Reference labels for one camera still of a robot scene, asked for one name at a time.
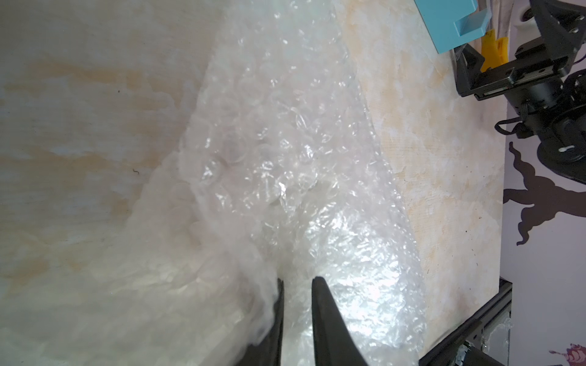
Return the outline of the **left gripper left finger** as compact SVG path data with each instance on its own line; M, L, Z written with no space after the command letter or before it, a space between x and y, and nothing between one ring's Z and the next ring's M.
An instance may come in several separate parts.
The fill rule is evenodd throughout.
M284 282L278 280L279 297L274 304L273 327L257 346L249 346L236 366L280 366L285 312Z

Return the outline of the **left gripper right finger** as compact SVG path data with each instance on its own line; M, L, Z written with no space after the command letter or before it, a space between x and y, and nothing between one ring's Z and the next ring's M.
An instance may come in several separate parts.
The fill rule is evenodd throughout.
M311 312L316 366L367 366L322 277L311 283Z

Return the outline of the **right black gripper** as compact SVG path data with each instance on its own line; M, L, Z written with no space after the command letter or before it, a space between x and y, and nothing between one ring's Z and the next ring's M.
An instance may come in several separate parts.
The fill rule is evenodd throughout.
M540 32L520 45L514 59L482 72L485 58L466 44L455 49L456 91L478 100L494 98L566 76L585 42L585 7L561 1L531 1Z

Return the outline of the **teal tape dispenser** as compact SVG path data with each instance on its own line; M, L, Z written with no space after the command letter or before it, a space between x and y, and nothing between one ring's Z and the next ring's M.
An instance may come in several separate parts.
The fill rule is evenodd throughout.
M415 0L436 52L446 53L485 35L492 12L476 0Z

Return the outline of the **clear bubble wrap sheet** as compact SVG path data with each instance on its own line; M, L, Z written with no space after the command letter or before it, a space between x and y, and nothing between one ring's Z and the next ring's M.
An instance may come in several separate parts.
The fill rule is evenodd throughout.
M371 365L423 346L418 248L332 1L1 4L1 363Z

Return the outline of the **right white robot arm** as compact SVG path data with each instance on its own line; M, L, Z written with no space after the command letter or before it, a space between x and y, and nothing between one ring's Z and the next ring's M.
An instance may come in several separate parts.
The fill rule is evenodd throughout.
M585 8L561 1L530 3L540 36L521 45L515 59L485 72L472 46L457 47L456 90L477 100L503 95L517 116L496 123L520 139L540 139L537 156L557 175L585 182L585 71L572 71L585 43Z

